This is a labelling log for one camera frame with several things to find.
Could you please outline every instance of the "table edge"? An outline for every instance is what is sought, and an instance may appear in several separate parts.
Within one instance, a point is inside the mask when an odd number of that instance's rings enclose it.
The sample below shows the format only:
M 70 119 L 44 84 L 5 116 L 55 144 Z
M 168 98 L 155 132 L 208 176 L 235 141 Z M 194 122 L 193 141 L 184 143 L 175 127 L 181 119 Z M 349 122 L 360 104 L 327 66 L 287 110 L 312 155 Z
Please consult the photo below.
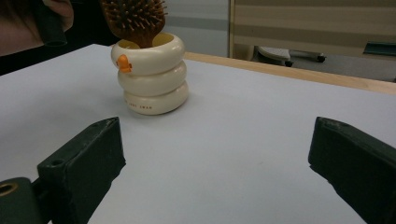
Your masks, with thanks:
M 347 77 L 331 73 L 304 70 L 299 68 L 282 67 L 266 63 L 248 62 L 220 56 L 186 52 L 184 59 L 201 63 L 213 63 L 248 71 L 266 73 L 281 77 L 297 78 L 335 86 L 349 87 L 359 90 L 376 91 L 387 94 L 396 94 L 396 83 L 373 80 L 362 77 Z

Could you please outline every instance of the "ceramic holder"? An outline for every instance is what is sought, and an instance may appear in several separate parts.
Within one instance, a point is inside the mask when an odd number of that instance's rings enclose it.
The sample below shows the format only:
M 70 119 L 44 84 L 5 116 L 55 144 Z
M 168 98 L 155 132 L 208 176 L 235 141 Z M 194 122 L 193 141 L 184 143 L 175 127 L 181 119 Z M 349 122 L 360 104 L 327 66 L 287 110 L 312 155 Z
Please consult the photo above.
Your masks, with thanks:
M 145 115 L 159 115 L 181 106 L 189 95 L 184 52 L 183 41 L 167 33 L 159 33 L 149 49 L 140 49 L 127 40 L 115 44 L 111 60 L 119 68 L 125 103 Z

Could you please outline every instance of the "floor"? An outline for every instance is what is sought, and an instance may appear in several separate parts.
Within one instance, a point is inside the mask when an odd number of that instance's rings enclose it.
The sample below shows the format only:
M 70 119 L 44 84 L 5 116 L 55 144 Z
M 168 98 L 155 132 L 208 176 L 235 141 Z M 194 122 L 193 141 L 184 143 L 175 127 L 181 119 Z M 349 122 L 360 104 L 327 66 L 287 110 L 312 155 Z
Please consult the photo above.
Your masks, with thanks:
M 325 54 L 323 63 L 317 61 L 317 54 L 290 51 L 294 68 L 333 73 L 351 77 L 363 77 L 381 81 L 394 82 L 396 78 L 396 60 L 378 60 L 342 55 Z M 284 62 L 266 58 L 255 50 L 253 61 L 284 66 Z

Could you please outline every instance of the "hairbrush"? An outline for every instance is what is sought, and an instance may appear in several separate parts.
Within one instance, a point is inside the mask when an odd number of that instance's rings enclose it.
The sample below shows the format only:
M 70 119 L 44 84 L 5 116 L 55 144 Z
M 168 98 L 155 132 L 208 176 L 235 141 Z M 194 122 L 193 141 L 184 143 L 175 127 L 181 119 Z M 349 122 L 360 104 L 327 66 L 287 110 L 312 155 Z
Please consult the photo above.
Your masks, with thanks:
M 152 40 L 165 26 L 162 0 L 99 0 L 111 33 L 151 48 Z

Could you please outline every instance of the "white table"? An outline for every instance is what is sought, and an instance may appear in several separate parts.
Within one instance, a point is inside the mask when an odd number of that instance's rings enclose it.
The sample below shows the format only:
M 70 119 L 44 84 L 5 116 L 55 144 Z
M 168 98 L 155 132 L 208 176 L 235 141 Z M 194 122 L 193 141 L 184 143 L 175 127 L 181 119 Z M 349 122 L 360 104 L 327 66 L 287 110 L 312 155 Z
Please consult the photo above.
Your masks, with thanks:
M 315 118 L 396 147 L 394 95 L 186 64 L 188 101 L 154 117 L 123 102 L 109 47 L 0 77 L 0 179 L 36 179 L 53 151 L 117 116 L 127 165 L 90 223 L 364 223 L 309 168 Z

